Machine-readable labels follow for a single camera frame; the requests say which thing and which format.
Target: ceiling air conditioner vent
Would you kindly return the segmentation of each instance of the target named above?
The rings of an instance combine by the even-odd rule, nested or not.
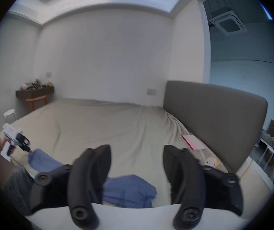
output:
[[[227,36],[247,31],[233,10],[212,17],[209,21]]]

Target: pink book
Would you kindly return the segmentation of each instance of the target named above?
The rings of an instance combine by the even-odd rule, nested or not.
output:
[[[185,135],[183,136],[183,139],[187,142],[193,151],[205,148],[205,146],[194,135]]]

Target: white stool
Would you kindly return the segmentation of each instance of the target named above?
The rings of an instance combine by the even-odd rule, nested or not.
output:
[[[7,112],[4,112],[4,117],[5,117],[5,121],[6,121],[6,123],[7,123],[7,116],[9,116],[9,115],[11,115],[11,114],[13,114],[13,116],[15,117],[15,120],[17,121],[17,119],[16,119],[16,115],[15,115],[15,110],[14,109],[10,109],[10,110],[8,110]]]

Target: electrical outlet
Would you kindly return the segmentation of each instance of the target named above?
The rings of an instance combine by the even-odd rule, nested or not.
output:
[[[156,89],[147,89],[147,95],[156,95]]]

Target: gray upholstered headboard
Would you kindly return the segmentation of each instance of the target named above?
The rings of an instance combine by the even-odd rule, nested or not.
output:
[[[237,172],[260,137],[267,101],[227,87],[168,81],[164,109]]]

